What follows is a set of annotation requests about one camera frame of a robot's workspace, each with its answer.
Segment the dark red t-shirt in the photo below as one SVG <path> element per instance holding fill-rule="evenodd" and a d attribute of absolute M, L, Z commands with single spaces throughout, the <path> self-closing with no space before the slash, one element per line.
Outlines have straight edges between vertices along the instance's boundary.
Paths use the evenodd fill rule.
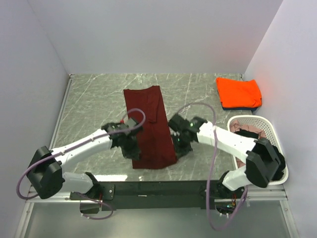
<path fill-rule="evenodd" d="M 139 160 L 132 161 L 134 169 L 164 169 L 177 162 L 159 86 L 142 90 L 123 90 L 126 108 L 141 109 L 146 116 L 143 131 L 137 134 L 141 150 Z"/>

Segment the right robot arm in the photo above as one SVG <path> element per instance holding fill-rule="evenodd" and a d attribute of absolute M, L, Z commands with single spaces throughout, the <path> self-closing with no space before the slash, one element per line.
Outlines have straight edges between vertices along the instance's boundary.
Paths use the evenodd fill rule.
<path fill-rule="evenodd" d="M 178 149 L 188 149 L 192 142 L 206 144 L 240 159 L 245 165 L 226 171 L 211 188 L 219 199 L 239 194 L 248 185 L 266 188 L 278 171 L 281 161 L 271 142 L 255 139 L 222 129 L 212 122 L 194 117 L 186 120 L 175 114 L 168 126 L 177 134 L 174 144 Z"/>

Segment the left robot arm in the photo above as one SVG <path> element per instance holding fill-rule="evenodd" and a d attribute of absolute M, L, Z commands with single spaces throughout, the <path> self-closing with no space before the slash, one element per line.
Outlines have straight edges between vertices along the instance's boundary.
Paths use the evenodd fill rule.
<path fill-rule="evenodd" d="M 118 147 L 124 158 L 139 159 L 140 149 L 136 135 L 142 131 L 133 119 L 127 122 L 108 123 L 92 134 L 58 148 L 43 146 L 36 150 L 26 177 L 37 196 L 48 199 L 60 191 L 82 193 L 87 199 L 98 196 L 95 177 L 88 173 L 71 173 L 68 169 L 79 162 L 105 150 Z"/>

